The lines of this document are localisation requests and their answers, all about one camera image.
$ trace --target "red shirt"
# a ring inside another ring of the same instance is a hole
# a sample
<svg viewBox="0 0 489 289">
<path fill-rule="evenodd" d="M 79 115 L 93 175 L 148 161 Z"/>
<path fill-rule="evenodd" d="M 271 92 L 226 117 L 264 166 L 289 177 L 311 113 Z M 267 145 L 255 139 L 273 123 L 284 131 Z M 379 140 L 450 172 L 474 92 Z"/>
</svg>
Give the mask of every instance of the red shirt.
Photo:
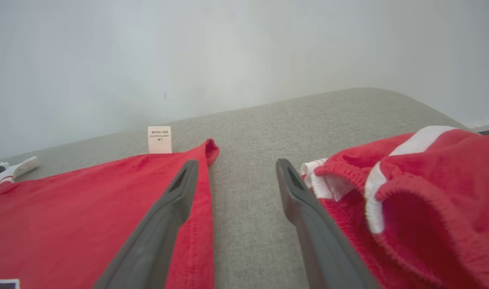
<svg viewBox="0 0 489 289">
<path fill-rule="evenodd" d="M 208 165 L 212 139 L 185 153 L 144 154 L 64 174 L 0 184 L 0 279 L 22 289 L 89 288 L 188 159 L 199 161 L 190 218 L 167 288 L 213 287 Z"/>
<path fill-rule="evenodd" d="M 343 150 L 311 181 L 384 287 L 489 288 L 489 136 L 428 126 Z"/>
</svg>

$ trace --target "gray upholstery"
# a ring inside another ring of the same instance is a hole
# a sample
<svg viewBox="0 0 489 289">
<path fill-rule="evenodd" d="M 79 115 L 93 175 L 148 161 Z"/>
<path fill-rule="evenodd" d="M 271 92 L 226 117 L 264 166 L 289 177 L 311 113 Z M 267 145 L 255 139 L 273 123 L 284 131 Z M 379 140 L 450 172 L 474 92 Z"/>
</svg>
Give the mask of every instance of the gray upholstery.
<svg viewBox="0 0 489 289">
<path fill-rule="evenodd" d="M 226 288 L 307 288 L 298 239 L 283 215 L 275 174 L 278 158 L 294 167 L 345 148 L 432 124 L 461 124 L 405 95 L 352 88 L 171 123 L 173 151 L 215 139 L 210 168 L 215 284 Z M 147 128 L 40 150 L 37 179 L 147 152 Z"/>
</svg>

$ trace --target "folded fabric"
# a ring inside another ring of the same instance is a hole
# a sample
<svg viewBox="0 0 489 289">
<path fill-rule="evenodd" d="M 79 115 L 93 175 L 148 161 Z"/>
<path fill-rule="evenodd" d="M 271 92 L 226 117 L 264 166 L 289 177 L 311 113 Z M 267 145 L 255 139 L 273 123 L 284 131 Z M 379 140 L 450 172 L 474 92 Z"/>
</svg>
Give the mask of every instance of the folded fabric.
<svg viewBox="0 0 489 289">
<path fill-rule="evenodd" d="M 14 166 L 10 166 L 9 163 L 0 163 L 0 167 L 6 169 L 0 173 L 0 184 L 4 181 L 14 183 L 14 179 L 37 167 L 37 157 L 33 156 Z"/>
<path fill-rule="evenodd" d="M 212 139 L 185 153 L 145 154 L 20 183 L 0 183 L 0 280 L 25 289 L 90 288 L 189 159 L 199 161 L 189 219 L 166 288 L 213 287 L 208 165 Z"/>
<path fill-rule="evenodd" d="M 302 166 L 387 288 L 489 288 L 489 136 L 428 126 Z"/>
</svg>

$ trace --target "white stripe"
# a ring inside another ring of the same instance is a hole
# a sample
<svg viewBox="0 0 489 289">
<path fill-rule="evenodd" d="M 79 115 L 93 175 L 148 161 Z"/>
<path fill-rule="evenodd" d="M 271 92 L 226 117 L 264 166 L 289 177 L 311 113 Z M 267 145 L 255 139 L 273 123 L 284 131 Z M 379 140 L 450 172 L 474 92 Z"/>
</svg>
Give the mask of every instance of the white stripe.
<svg viewBox="0 0 489 289">
<path fill-rule="evenodd" d="M 392 155 L 404 155 L 422 153 L 428 149 L 443 133 L 454 130 L 451 126 L 427 126 L 413 134 L 406 142 L 395 148 Z M 375 195 L 382 185 L 387 182 L 382 170 L 380 161 L 376 163 L 369 172 L 366 185 L 364 186 L 364 197 L 366 198 L 366 219 L 369 230 L 373 234 L 384 231 L 384 216 L 382 215 L 382 203 L 377 200 Z"/>
<path fill-rule="evenodd" d="M 301 172 L 305 175 L 304 182 L 307 185 L 307 188 L 312 188 L 314 195 L 316 198 L 325 198 L 332 199 L 332 193 L 327 188 L 327 184 L 325 183 L 325 178 L 323 176 L 316 176 L 314 170 L 325 164 L 327 159 L 318 159 L 316 161 L 311 161 L 310 163 L 303 163 Z"/>
</svg>

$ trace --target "red garment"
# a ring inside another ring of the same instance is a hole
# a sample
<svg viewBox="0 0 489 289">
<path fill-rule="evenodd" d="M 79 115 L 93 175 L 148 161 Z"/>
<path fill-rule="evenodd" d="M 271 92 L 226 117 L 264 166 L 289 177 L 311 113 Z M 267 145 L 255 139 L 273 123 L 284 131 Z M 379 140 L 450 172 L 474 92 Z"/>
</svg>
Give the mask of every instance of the red garment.
<svg viewBox="0 0 489 289">
<path fill-rule="evenodd" d="M 489 136 L 430 126 L 344 150 L 311 177 L 384 287 L 489 288 Z"/>
<path fill-rule="evenodd" d="M 22 289 L 91 288 L 189 159 L 199 161 L 190 218 L 180 228 L 166 288 L 213 287 L 208 165 L 212 139 L 185 153 L 144 154 L 0 184 L 0 279 Z"/>
</svg>

